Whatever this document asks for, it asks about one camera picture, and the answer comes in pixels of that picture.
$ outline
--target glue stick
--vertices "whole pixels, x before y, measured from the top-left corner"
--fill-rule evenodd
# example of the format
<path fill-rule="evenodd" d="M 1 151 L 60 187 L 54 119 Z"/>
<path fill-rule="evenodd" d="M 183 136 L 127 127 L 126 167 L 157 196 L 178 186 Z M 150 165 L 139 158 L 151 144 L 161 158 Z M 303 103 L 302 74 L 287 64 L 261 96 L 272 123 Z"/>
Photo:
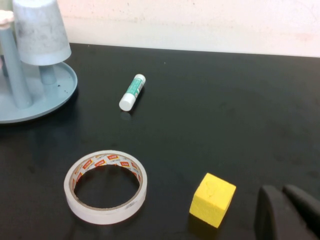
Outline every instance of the glue stick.
<path fill-rule="evenodd" d="M 119 102 L 119 107 L 123 111 L 130 111 L 135 104 L 135 101 L 141 92 L 144 84 L 146 83 L 146 77 L 142 74 L 135 75 L 134 79 L 132 80 L 128 90 L 125 92 L 123 97 Z"/>

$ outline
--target white wall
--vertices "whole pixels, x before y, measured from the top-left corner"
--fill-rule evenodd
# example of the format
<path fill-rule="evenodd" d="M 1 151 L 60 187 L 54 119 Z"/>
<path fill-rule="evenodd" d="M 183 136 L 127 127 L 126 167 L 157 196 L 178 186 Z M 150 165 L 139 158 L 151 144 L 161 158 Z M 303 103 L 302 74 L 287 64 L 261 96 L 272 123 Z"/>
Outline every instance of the white wall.
<path fill-rule="evenodd" d="M 58 0 L 74 43 L 320 57 L 320 0 Z"/>

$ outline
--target black object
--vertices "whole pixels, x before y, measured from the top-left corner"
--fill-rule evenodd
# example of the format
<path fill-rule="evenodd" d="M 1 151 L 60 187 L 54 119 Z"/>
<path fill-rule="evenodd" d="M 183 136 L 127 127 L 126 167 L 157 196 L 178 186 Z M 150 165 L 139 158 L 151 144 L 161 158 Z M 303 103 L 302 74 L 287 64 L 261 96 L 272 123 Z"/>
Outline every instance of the black object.
<path fill-rule="evenodd" d="M 318 240 L 312 232 L 316 224 L 320 227 L 318 207 L 317 200 L 295 186 L 285 186 L 283 192 L 269 185 L 261 187 L 254 221 L 256 239 Z"/>

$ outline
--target glue stick cap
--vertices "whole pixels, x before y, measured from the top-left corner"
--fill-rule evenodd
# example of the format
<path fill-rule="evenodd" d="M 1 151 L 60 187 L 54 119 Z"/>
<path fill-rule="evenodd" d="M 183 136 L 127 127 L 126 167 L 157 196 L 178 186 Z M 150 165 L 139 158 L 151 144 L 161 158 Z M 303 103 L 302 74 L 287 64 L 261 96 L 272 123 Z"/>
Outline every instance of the glue stick cap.
<path fill-rule="evenodd" d="M 119 107 L 123 110 L 123 111 L 130 111 L 132 109 L 132 107 L 134 106 L 136 101 L 135 96 L 133 96 L 131 93 L 125 93 L 121 99 L 121 101 L 119 102 Z"/>

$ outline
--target green label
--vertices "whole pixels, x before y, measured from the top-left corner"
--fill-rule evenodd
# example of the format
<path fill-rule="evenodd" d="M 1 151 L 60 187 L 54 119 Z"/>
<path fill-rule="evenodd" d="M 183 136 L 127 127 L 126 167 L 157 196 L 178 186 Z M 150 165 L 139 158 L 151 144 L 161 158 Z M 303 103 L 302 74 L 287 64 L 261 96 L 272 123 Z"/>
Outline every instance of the green label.
<path fill-rule="evenodd" d="M 135 98 L 137 98 L 143 86 L 144 82 L 140 78 L 135 78 L 132 80 L 126 93 L 132 94 L 133 96 L 135 96 Z"/>

